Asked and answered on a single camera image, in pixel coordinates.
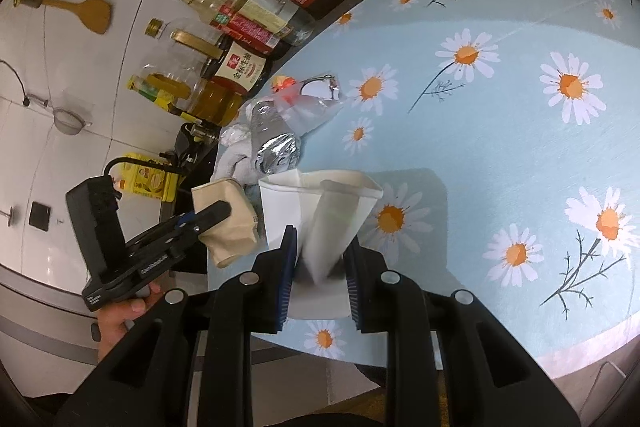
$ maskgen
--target silver foil wrapper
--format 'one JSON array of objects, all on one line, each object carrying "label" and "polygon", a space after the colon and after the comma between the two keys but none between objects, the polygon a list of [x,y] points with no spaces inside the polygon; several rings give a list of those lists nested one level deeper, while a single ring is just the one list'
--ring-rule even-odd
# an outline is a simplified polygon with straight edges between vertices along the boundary
[{"label": "silver foil wrapper", "polygon": [[255,168],[262,174],[288,171],[300,161],[300,138],[293,133],[270,100],[254,106],[251,146]]}]

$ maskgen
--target yellow package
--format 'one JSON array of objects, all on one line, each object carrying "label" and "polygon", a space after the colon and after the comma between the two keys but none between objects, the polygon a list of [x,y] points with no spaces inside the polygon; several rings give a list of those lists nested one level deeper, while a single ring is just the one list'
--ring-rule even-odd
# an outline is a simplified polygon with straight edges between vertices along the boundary
[{"label": "yellow package", "polygon": [[[127,158],[152,161],[162,164],[162,160],[144,154],[127,153]],[[149,198],[172,202],[178,187],[178,174],[164,172],[161,169],[143,167],[131,163],[120,164],[119,190],[132,194],[142,194]]]}]

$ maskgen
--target yellow label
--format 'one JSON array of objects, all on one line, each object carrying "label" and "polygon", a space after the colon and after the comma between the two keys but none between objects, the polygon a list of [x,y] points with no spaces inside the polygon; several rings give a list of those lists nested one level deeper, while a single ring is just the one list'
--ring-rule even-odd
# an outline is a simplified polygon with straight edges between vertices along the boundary
[{"label": "yellow label", "polygon": [[235,42],[231,44],[216,76],[227,78],[250,91],[260,78],[266,60],[258,57]]},{"label": "yellow label", "polygon": [[238,10],[238,13],[249,20],[257,22],[273,34],[280,33],[283,29],[287,28],[286,20],[281,19],[269,10],[265,10],[252,0],[246,0],[241,9]]}]

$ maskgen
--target table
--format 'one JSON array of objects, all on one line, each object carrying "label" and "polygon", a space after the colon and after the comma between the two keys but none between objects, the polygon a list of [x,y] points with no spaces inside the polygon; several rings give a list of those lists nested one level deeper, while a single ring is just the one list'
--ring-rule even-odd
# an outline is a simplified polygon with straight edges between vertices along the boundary
[{"label": "table", "polygon": [[[366,0],[280,70],[348,102],[302,171],[384,188],[358,237],[428,291],[475,293],[552,377],[640,332],[640,0]],[[211,288],[253,256],[209,270]],[[271,342],[385,364],[350,317]]]}]

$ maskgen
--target orange flower center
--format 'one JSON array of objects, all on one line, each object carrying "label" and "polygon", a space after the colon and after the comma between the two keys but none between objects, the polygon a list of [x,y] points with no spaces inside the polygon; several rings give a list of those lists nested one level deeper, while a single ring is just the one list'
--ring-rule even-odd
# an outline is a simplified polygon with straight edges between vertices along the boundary
[{"label": "orange flower center", "polygon": [[385,233],[396,233],[404,225],[404,210],[386,204],[378,214],[378,228]]},{"label": "orange flower center", "polygon": [[328,330],[320,330],[316,336],[316,342],[318,342],[318,346],[329,349],[334,343],[334,340],[331,338],[331,333],[329,333]]},{"label": "orange flower center", "polygon": [[380,90],[382,90],[382,79],[378,76],[372,76],[360,86],[360,97],[363,100],[370,100],[377,97]]},{"label": "orange flower center", "polygon": [[598,214],[596,228],[606,239],[613,241],[618,237],[618,230],[620,230],[620,216],[613,208],[605,208]]},{"label": "orange flower center", "polygon": [[353,19],[353,15],[347,12],[343,15],[340,15],[340,18],[338,19],[338,24],[339,25],[348,24],[351,19]]},{"label": "orange flower center", "polygon": [[469,66],[476,61],[479,54],[480,52],[473,46],[462,46],[455,55],[456,62]]},{"label": "orange flower center", "polygon": [[584,93],[584,86],[574,74],[562,74],[560,76],[559,90],[567,98],[581,98]]},{"label": "orange flower center", "polygon": [[519,266],[527,260],[527,248],[522,243],[516,243],[507,248],[507,263],[511,266]]}]

